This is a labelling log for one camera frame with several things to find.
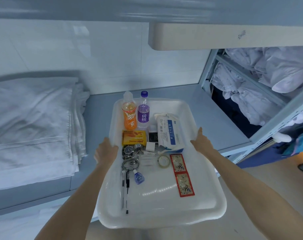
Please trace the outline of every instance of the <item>floor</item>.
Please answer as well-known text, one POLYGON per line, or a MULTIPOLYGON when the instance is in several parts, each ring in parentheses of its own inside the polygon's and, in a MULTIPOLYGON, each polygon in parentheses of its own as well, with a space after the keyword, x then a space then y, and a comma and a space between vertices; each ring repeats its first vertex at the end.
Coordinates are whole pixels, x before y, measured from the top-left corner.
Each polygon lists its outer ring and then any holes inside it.
MULTIPOLYGON (((246 169, 284 197, 303 215, 303 173, 295 162, 285 159, 269 165, 246 169)), ((264 240, 255 228, 237 199, 219 178, 227 198, 227 211, 218 220, 205 221, 185 227, 158 228, 149 230, 107 229, 100 222, 91 223, 86 240, 264 240)))

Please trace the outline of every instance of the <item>white plastic tray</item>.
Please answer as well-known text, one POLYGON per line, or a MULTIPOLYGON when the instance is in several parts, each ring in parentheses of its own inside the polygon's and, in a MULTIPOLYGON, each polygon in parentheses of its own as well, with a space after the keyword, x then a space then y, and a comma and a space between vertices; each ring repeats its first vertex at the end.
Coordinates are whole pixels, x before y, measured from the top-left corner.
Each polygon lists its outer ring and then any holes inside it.
POLYGON ((145 177, 145 181, 140 185, 134 182, 134 174, 130 172, 127 199, 129 214, 126 214, 125 208, 122 209, 121 164, 124 119, 121 99, 114 104, 109 131, 110 141, 118 145, 119 151, 99 192, 97 209, 100 222, 108 228, 160 228, 194 224, 222 217, 227 203, 214 167, 196 152, 190 143, 190 140, 196 138, 198 128, 188 104, 178 99, 151 98, 149 101, 151 124, 156 125, 155 113, 173 113, 179 117, 186 145, 182 154, 195 195, 180 197, 173 167, 162 169, 156 162, 155 166, 139 167, 138 172, 145 177))

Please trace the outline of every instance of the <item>bottle cap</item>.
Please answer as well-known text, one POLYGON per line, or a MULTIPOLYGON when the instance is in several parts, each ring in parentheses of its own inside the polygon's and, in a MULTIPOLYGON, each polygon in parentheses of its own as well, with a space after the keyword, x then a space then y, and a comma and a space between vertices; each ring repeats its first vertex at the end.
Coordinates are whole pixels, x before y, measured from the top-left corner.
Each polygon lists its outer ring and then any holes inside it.
POLYGON ((124 93, 124 102, 130 102, 133 100, 133 94, 130 91, 124 93))
POLYGON ((143 98, 147 98, 148 97, 148 92, 147 91, 142 91, 140 93, 140 96, 142 96, 143 98))

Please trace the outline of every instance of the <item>watch face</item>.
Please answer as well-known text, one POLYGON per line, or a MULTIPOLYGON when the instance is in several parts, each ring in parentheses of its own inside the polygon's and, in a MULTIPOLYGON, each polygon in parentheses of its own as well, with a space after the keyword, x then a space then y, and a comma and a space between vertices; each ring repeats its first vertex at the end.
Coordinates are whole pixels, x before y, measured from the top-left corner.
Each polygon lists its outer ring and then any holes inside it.
POLYGON ((130 146, 130 145, 129 145, 129 146, 126 146, 125 149, 124 149, 124 153, 125 153, 126 155, 132 154, 133 151, 134 151, 134 148, 133 148, 132 146, 130 146))

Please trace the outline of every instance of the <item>blue bottle cap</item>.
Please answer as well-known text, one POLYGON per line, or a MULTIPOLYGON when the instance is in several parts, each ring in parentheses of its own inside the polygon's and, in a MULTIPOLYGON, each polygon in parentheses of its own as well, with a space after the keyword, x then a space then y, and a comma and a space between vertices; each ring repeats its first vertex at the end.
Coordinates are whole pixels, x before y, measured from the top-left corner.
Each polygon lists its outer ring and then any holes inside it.
POLYGON ((140 96, 142 96, 143 98, 147 98, 148 97, 148 92, 147 91, 142 91, 140 93, 140 96))

